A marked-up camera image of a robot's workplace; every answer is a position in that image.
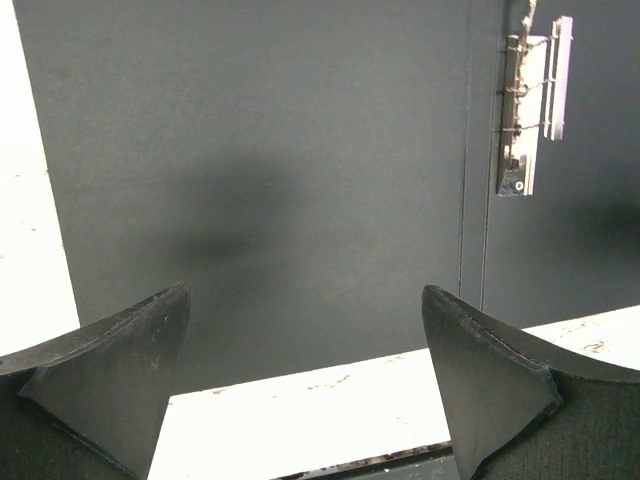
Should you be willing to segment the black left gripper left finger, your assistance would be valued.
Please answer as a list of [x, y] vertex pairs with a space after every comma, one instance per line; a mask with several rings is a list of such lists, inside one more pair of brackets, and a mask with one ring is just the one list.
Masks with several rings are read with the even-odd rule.
[[2, 356], [2, 478], [147, 478], [190, 313], [178, 283]]

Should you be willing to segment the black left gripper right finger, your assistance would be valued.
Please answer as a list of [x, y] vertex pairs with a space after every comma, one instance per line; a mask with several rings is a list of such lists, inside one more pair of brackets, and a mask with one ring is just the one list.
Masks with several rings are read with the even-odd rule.
[[462, 479], [636, 479], [639, 373], [433, 285], [422, 318]]

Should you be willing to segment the white folder black inside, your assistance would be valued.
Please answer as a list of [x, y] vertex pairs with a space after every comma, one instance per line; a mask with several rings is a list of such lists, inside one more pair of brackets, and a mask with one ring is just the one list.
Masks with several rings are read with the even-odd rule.
[[178, 393], [420, 349], [437, 285], [518, 327], [639, 301], [639, 5], [571, 16], [565, 133], [497, 195], [522, 1], [18, 1], [84, 324], [192, 291]]

